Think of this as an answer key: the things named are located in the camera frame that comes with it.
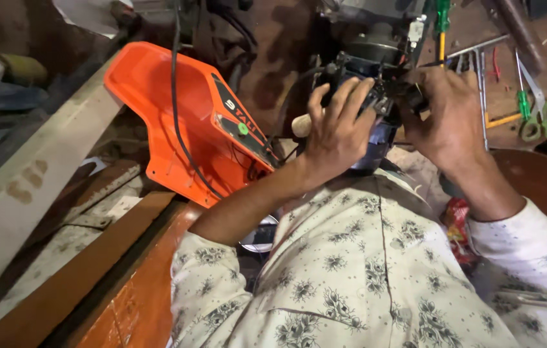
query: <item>white shirt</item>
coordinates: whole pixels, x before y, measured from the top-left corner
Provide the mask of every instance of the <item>white shirt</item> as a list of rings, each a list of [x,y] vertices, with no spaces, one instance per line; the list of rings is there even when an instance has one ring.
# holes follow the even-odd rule
[[[173,346],[547,347],[547,217],[527,201],[468,228],[496,284],[486,302],[428,205],[382,170],[290,209],[254,295],[235,249],[186,232],[171,267]]]

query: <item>person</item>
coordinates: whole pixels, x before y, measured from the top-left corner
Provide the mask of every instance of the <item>person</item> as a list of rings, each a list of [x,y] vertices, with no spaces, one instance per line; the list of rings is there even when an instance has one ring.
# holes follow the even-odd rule
[[[314,90],[306,150],[218,202],[182,238],[171,266],[173,347],[547,347],[547,217],[485,151],[477,80],[419,73],[425,121],[406,138],[470,205],[474,250],[494,282],[484,300],[427,204],[400,178],[340,176],[366,152],[376,114],[356,118],[372,79],[350,79],[325,112]],[[254,294],[234,246],[284,207]]]

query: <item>scissors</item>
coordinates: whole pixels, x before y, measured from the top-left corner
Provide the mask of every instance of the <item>scissors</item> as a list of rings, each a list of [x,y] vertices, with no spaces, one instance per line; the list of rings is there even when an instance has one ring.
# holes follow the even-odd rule
[[[523,126],[520,128],[520,137],[527,142],[538,140],[542,135],[542,130],[544,130],[544,137],[547,138],[546,97],[520,60],[519,63],[520,70],[523,72],[525,80],[527,80],[527,84],[531,88],[533,97],[536,100],[531,113],[529,114],[529,120],[525,120]]]

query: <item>green sticker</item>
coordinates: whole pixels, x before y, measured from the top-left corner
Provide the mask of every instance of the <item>green sticker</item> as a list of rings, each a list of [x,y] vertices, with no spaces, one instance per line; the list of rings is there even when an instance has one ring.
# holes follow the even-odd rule
[[[248,133],[247,125],[245,123],[239,123],[239,134],[247,135]]]

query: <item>screwdriver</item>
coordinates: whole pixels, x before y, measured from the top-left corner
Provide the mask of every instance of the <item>screwdriver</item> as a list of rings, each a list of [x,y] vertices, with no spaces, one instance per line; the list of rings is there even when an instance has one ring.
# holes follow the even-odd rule
[[[520,83],[520,91],[518,91],[518,108],[520,109],[520,115],[523,117],[523,121],[529,120],[531,111],[529,110],[529,101],[527,100],[527,92],[523,87],[523,77],[520,75],[520,60],[518,59],[518,49],[514,50],[516,54],[516,68],[518,71],[518,82]]]
[[[437,0],[437,25],[436,30],[439,33],[439,60],[445,60],[445,32],[450,27],[450,0]]]

